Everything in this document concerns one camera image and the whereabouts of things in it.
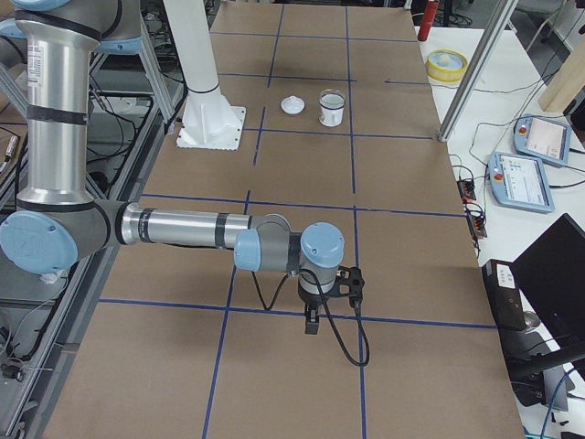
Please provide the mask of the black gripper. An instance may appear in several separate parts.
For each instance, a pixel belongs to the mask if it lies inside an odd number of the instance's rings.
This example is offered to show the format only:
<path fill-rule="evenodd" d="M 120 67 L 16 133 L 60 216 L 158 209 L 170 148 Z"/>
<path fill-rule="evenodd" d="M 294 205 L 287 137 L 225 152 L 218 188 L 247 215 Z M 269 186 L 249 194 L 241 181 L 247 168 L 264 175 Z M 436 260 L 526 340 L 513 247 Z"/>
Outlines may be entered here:
<path fill-rule="evenodd" d="M 304 302 L 305 329 L 306 335 L 317 335 L 319 330 L 320 307 L 323 304 L 322 296 L 302 292 Z"/>

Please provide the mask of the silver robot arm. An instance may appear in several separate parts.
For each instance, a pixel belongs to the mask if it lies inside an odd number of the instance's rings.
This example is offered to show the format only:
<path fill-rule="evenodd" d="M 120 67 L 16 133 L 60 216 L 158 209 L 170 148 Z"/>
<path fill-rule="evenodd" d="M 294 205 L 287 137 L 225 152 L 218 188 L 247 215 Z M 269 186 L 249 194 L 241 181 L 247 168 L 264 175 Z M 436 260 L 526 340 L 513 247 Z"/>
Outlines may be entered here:
<path fill-rule="evenodd" d="M 87 191 L 90 56 L 139 51 L 139 3 L 17 1 L 15 24 L 27 41 L 28 178 L 1 225 L 5 256 L 47 274 L 115 244 L 228 250 L 240 270 L 296 277 L 305 330 L 316 334 L 328 300 L 350 282 L 336 226 L 316 222 L 294 232 L 278 214 L 144 209 Z"/>

